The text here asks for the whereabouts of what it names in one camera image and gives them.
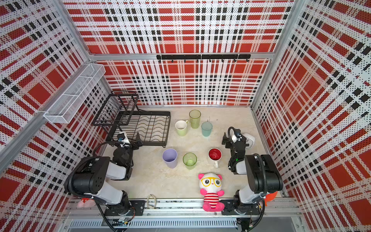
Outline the teal translucent cup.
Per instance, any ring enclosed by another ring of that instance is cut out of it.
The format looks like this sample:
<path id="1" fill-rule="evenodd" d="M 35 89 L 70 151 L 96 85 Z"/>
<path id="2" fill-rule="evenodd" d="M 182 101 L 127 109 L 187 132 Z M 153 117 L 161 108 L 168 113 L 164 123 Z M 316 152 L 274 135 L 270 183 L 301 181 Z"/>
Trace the teal translucent cup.
<path id="1" fill-rule="evenodd" d="M 202 135 L 204 137 L 208 137 L 210 136 L 211 132 L 212 132 L 212 129 L 213 129 L 213 125 L 212 123 L 206 121 L 202 124 Z"/>

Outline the lilac plastic cup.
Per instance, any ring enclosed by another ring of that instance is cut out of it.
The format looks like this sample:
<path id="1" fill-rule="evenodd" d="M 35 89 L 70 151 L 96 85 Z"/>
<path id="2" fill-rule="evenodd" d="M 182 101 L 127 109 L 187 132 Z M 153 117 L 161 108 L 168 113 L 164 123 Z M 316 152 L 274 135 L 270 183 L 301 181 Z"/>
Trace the lilac plastic cup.
<path id="1" fill-rule="evenodd" d="M 162 154 L 163 161 L 171 169 L 174 169 L 177 166 L 178 153 L 175 149 L 169 148 L 165 150 Z"/>

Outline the short green transparent cup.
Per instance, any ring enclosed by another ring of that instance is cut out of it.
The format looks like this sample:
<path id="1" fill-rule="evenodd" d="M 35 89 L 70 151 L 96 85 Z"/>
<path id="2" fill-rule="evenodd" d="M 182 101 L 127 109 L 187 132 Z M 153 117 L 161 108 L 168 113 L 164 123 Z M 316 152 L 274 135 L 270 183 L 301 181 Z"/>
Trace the short green transparent cup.
<path id="1" fill-rule="evenodd" d="M 189 170 L 195 168 L 197 160 L 197 156 L 194 153 L 186 153 L 183 156 L 183 163 Z"/>

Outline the light green ceramic mug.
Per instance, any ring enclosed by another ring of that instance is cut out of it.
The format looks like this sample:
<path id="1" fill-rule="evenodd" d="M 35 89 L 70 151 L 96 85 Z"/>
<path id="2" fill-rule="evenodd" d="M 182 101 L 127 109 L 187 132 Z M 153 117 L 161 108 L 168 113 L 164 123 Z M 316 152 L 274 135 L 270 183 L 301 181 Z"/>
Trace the light green ceramic mug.
<path id="1" fill-rule="evenodd" d="M 176 132 L 179 136 L 185 136 L 188 132 L 188 120 L 179 120 L 175 123 Z"/>

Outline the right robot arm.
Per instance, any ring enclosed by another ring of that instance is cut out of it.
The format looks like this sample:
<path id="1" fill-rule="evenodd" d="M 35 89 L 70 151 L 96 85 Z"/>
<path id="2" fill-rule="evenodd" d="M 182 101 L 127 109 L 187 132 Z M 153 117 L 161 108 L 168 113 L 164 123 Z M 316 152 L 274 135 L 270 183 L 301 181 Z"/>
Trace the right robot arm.
<path id="1" fill-rule="evenodd" d="M 223 135 L 222 144 L 231 152 L 228 169 L 235 175 L 246 175 L 247 185 L 236 191 L 231 201 L 224 201 L 223 215 L 260 214 L 259 201 L 281 191 L 282 177 L 270 155 L 247 155 L 246 150 L 255 144 L 255 137 L 239 130 L 232 136 Z"/>

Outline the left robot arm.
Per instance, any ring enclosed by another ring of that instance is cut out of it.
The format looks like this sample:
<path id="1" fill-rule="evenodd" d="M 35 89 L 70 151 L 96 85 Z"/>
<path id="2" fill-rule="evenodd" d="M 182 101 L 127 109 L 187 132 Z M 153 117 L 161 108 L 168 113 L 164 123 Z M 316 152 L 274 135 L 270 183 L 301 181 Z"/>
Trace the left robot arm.
<path id="1" fill-rule="evenodd" d="M 113 157 L 96 155 L 103 145 L 116 146 Z M 108 183 L 127 181 L 133 170 L 133 152 L 143 146 L 138 136 L 129 139 L 124 133 L 119 134 L 116 141 L 106 141 L 97 145 L 91 157 L 84 157 L 67 177 L 64 187 L 67 193 L 94 200 L 99 207 L 107 206 L 104 216 L 141 216 L 144 212 L 145 201 L 130 201 L 128 193 L 119 190 Z"/>

